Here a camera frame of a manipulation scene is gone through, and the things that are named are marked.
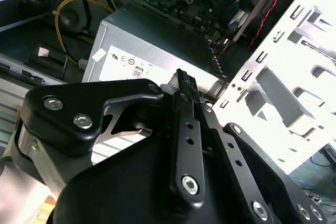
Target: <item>metal panel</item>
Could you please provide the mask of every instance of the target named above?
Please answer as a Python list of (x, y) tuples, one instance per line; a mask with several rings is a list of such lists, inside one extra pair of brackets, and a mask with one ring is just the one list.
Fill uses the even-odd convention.
[[(336, 116), (331, 113), (336, 111), (332, 88), (336, 75), (332, 62), (336, 56), (334, 13), (326, 0), (294, 0), (213, 106), (222, 125), (238, 123), (286, 173), (329, 142), (335, 143)], [(281, 92), (274, 93), (275, 87), (267, 79), (259, 85), (262, 76), (258, 75), (264, 68), (274, 73), (278, 79), (275, 83), (283, 87)], [(326, 71), (316, 77), (313, 74), (318, 68)], [(264, 103), (266, 106), (260, 111), (267, 109), (272, 113), (261, 119), (256, 113), (251, 115), (246, 104), (251, 100), (244, 97), (265, 85), (271, 103)], [(293, 104), (311, 116), (295, 116), (298, 110), (289, 109)], [(284, 124), (290, 117), (296, 118), (294, 132), (299, 135), (289, 131), (292, 124)], [(307, 118), (316, 127), (303, 134), (307, 125), (302, 120)]]

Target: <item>sticker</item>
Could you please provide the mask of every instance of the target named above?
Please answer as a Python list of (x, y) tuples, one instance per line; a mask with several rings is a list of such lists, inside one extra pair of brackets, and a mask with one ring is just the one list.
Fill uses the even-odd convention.
[(93, 56), (93, 60), (96, 62), (100, 61), (101, 58), (103, 58), (106, 55), (106, 52), (104, 49), (100, 48)]
[(110, 46), (99, 80), (116, 81), (129, 79), (149, 79), (156, 84), (168, 84), (173, 73), (154, 66), (117, 47)]

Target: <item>hole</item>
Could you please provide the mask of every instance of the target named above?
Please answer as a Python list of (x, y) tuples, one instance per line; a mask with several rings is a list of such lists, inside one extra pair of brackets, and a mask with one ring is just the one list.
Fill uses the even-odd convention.
[(267, 55), (268, 55), (267, 53), (262, 51), (261, 54), (259, 55), (259, 57), (256, 59), (256, 62), (262, 63), (262, 61), (266, 58)]
[(243, 75), (242, 80), (243, 80), (243, 81), (247, 81), (248, 78), (250, 78), (251, 75), (252, 75), (252, 72), (250, 72), (249, 70), (247, 70), (247, 71), (245, 72), (245, 74)]
[(189, 143), (190, 145), (194, 145), (194, 141), (191, 138), (187, 137), (186, 140), (187, 140), (187, 143)]
[(189, 129), (191, 129), (191, 130), (194, 128), (194, 126), (191, 125), (191, 124), (189, 124), (189, 123), (187, 123), (187, 127), (188, 127)]
[(239, 166), (243, 166), (243, 164), (241, 163), (241, 161), (239, 161), (237, 159), (236, 159), (236, 164), (239, 165)]
[(104, 133), (107, 130), (107, 127), (110, 125), (110, 122), (113, 119), (113, 115), (105, 115), (103, 118), (103, 127), (101, 133)]
[(188, 101), (188, 97), (186, 96), (186, 94), (182, 93), (181, 97), (184, 101)]

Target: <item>bolt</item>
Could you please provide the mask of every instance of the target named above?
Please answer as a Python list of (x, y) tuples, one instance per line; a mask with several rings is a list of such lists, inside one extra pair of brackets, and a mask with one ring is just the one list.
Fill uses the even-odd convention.
[(80, 127), (81, 129), (89, 129), (91, 128), (93, 122), (90, 117), (84, 114), (78, 114), (73, 118), (73, 122), (76, 126)]
[(268, 214), (266, 209), (257, 201), (253, 201), (252, 204), (253, 211), (256, 213), (256, 215), (263, 221), (268, 220)]
[(298, 210), (299, 210), (299, 213), (306, 219), (306, 220), (310, 220), (310, 216), (309, 216), (309, 213), (300, 205), (300, 204), (297, 204), (296, 205)]
[(194, 180), (192, 177), (190, 176), (182, 177), (182, 185), (184, 189), (186, 189), (186, 191), (190, 193), (191, 195), (197, 194), (198, 185), (197, 185), (196, 180)]
[(238, 134), (240, 134), (242, 131), (238, 126), (233, 126), (233, 129), (235, 130), (235, 132), (237, 132)]
[(207, 112), (209, 112), (209, 113), (212, 112), (212, 109), (211, 109), (207, 104), (202, 103), (202, 106), (203, 106), (203, 108), (204, 108)]
[(316, 218), (318, 218), (320, 221), (323, 220), (320, 212), (318, 212), (313, 206), (310, 206), (310, 209), (312, 210), (312, 212), (316, 216)]
[(47, 98), (43, 104), (50, 110), (61, 110), (63, 108), (63, 103), (57, 98)]
[(36, 139), (33, 140), (32, 149), (35, 150), (35, 151), (38, 151), (38, 149), (39, 149)]

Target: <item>slot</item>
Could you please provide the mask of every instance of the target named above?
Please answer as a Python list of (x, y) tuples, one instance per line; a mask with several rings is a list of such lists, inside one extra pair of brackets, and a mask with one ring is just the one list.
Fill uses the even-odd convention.
[(265, 51), (262, 51), (261, 54), (256, 59), (256, 62), (262, 63), (262, 61), (266, 58), (267, 55), (268, 53), (265, 53)]
[(248, 78), (250, 78), (251, 75), (252, 75), (252, 72), (250, 72), (249, 70), (247, 70), (247, 71), (245, 72), (245, 74), (243, 75), (242, 80), (243, 80), (243, 81), (247, 81)]
[(305, 9), (304, 7), (301, 7), (301, 5), (299, 5), (298, 7), (296, 7), (295, 11), (290, 15), (290, 18), (296, 20), (304, 9)]
[(11, 69), (10, 65), (7, 65), (1, 61), (0, 61), (0, 67), (5, 68), (5, 69)]

